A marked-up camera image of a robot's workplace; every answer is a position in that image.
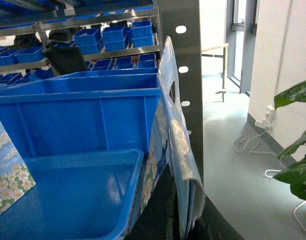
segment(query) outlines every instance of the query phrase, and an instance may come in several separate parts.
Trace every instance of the green plant leaf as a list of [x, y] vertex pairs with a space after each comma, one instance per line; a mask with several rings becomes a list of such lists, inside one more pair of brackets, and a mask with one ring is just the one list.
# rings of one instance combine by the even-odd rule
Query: green plant leaf
[[306, 80], [276, 95], [274, 97], [275, 110], [297, 101], [306, 103]]
[[306, 185], [303, 183], [294, 183], [290, 185], [291, 193], [299, 199], [306, 200]]
[[302, 136], [292, 143], [292, 145], [285, 148], [277, 157], [280, 159], [284, 155], [291, 155], [296, 152], [296, 150], [301, 145], [306, 145], [306, 134], [302, 134]]
[[306, 159], [285, 168], [274, 175], [273, 178], [286, 184], [300, 184], [306, 182]]

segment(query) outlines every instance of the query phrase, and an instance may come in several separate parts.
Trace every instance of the gray floor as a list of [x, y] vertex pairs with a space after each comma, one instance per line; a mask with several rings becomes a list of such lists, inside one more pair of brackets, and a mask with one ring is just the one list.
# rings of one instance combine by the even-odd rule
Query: gray floor
[[[246, 122], [248, 96], [238, 94], [237, 87], [226, 82], [228, 93], [222, 103], [221, 95], [214, 94], [221, 89], [221, 79], [203, 76], [206, 194], [246, 240], [306, 240], [306, 233], [293, 216], [302, 201], [290, 193], [287, 184], [264, 176], [267, 169], [281, 169], [277, 158], [251, 154], [255, 143], [240, 154], [233, 151], [236, 137], [257, 133]], [[262, 139], [258, 140], [257, 150], [271, 151]], [[306, 225], [304, 214], [305, 207], [301, 207], [297, 215]]]

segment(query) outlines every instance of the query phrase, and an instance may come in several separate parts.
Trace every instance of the perforated metal upright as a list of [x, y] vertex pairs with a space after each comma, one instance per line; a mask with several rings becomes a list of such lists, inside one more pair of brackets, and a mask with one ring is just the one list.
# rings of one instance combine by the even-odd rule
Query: perforated metal upright
[[[171, 37], [177, 67], [188, 67], [179, 73], [181, 101], [190, 101], [183, 107], [187, 129], [196, 164], [203, 179], [203, 101], [199, 0], [159, 0], [163, 42]], [[177, 26], [186, 26], [186, 32], [176, 33]]]

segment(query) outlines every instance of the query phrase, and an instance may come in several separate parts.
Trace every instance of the floral paper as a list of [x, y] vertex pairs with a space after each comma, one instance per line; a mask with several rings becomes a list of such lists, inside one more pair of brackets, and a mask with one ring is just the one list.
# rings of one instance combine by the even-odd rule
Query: floral paper
[[0, 215], [36, 185], [0, 121]]

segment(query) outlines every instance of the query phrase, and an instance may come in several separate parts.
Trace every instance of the blue plastic crate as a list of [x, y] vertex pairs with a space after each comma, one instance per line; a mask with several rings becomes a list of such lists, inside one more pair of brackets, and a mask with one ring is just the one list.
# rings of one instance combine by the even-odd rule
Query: blue plastic crate
[[149, 54], [139, 55], [138, 61], [148, 61], [148, 60], [156, 60], [156, 54], [149, 53]]
[[115, 66], [115, 69], [133, 69], [133, 68], [134, 68], [133, 63], [124, 63]]
[[133, 62], [133, 57], [132, 56], [125, 56], [125, 57], [120, 57], [115, 59], [115, 65], [119, 65], [119, 64], [131, 64]]
[[132, 38], [143, 38], [153, 35], [152, 23], [150, 20], [146, 21], [136, 21], [132, 23], [131, 27]]
[[104, 43], [117, 42], [125, 39], [124, 25], [110, 26], [103, 30]]
[[145, 46], [151, 46], [154, 45], [154, 36], [146, 36], [141, 38], [133, 38], [132, 39], [134, 47], [145, 47]]
[[21, 49], [12, 49], [0, 53], [0, 66], [14, 65], [18, 63], [16, 54], [20, 53]]
[[34, 73], [32, 73], [31, 76], [29, 76], [29, 80], [31, 82], [34, 82], [34, 81], [39, 81], [39, 80], [50, 79], [53, 77], [54, 77], [54, 73], [51, 68], [48, 70], [37, 69]]
[[10, 73], [0, 78], [0, 84], [12, 85], [18, 79], [21, 79], [23, 75], [19, 73]]
[[87, 61], [86, 65], [87, 65], [89, 70], [93, 68], [93, 62], [92, 61]]
[[139, 149], [26, 158], [37, 184], [0, 216], [0, 239], [118, 239], [136, 217], [142, 162]]
[[100, 28], [83, 29], [75, 35], [75, 41], [79, 47], [96, 45], [101, 38]]
[[137, 68], [155, 68], [156, 67], [156, 61], [155, 60], [149, 60], [149, 61], [139, 61], [137, 63]]
[[132, 31], [130, 27], [126, 27], [125, 29], [125, 35], [126, 35], [126, 41], [130, 42], [132, 40]]
[[127, 47], [126, 36], [124, 37], [124, 40], [105, 43], [105, 47], [106, 51], [108, 52], [126, 49]]
[[42, 46], [31, 46], [15, 55], [22, 64], [32, 63], [43, 60], [46, 56]]
[[96, 45], [79, 46], [83, 55], [100, 53], [103, 47], [104, 45], [102, 43], [102, 40], [99, 40]]
[[97, 60], [93, 66], [93, 68], [101, 68], [101, 67], [107, 67], [110, 68], [112, 65], [113, 59], [102, 59], [102, 60]]
[[161, 94], [156, 73], [60, 77], [0, 90], [0, 120], [23, 158], [130, 148], [148, 154]]

